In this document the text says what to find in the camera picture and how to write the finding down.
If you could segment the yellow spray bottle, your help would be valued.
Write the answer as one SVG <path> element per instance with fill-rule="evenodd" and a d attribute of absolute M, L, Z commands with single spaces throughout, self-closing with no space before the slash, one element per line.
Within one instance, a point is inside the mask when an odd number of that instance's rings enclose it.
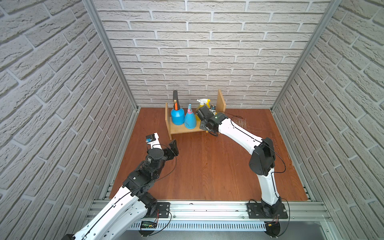
<path fill-rule="evenodd" d="M 199 107 L 197 109 L 199 109 L 200 107 L 202 107 L 203 105 L 206 105 L 208 108 L 210 108 L 210 99 L 198 99 L 197 100 L 199 102 Z"/>

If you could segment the small blue spray bottle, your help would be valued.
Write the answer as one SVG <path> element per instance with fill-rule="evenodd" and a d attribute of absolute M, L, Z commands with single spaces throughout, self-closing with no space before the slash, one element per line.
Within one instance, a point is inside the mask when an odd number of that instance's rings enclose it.
<path fill-rule="evenodd" d="M 185 115 L 184 125 L 189 130 L 193 130 L 197 126 L 197 119 L 192 110 L 192 104 L 189 104 L 188 106 L 188 110 Z"/>

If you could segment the blue pressure sprayer bottle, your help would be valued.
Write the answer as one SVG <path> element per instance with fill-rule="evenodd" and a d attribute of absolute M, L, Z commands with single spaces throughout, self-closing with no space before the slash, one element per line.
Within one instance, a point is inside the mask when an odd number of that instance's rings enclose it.
<path fill-rule="evenodd" d="M 172 122 L 176 126 L 180 126 L 185 121 L 185 112 L 180 106 L 177 90 L 173 90 L 173 104 L 174 104 L 174 107 L 171 110 Z"/>

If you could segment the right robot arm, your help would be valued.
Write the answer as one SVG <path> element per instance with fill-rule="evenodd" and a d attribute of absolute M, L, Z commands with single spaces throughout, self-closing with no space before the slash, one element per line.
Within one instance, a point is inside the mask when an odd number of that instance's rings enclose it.
<path fill-rule="evenodd" d="M 274 218 L 282 207 L 282 199 L 275 181 L 275 160 L 273 141 L 261 138 L 238 126 L 224 113 L 212 113 L 203 106 L 197 110 L 201 120 L 200 128 L 217 136 L 225 135 L 242 146 L 251 155 L 250 169 L 257 174 L 261 192 L 261 208 L 267 218 Z"/>

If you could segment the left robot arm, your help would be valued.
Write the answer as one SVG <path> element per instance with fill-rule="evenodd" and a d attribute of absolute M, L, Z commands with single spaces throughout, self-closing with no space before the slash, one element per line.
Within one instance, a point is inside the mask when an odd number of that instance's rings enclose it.
<path fill-rule="evenodd" d="M 145 217 L 157 216 L 158 200 L 149 189 L 160 180 L 167 161 L 179 155 L 177 141 L 172 140 L 162 148 L 156 135 L 147 136 L 147 156 L 123 182 L 110 202 L 81 230 L 66 234 L 63 240 L 114 240 L 130 226 Z"/>

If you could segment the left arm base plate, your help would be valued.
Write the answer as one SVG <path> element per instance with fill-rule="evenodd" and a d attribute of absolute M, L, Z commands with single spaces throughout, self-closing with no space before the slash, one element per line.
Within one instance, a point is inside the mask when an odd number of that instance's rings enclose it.
<path fill-rule="evenodd" d="M 144 218 L 160 218 L 160 219 L 168 219 L 170 214 L 171 203 L 170 202 L 157 202 L 156 204 L 152 204 L 148 210 Z"/>

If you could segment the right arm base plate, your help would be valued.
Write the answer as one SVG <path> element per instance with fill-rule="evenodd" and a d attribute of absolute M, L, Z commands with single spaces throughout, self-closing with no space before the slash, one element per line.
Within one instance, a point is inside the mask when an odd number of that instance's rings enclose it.
<path fill-rule="evenodd" d="M 288 219 L 288 210 L 281 202 L 275 205 L 268 205 L 264 202 L 249 202 L 246 204 L 249 219 Z"/>

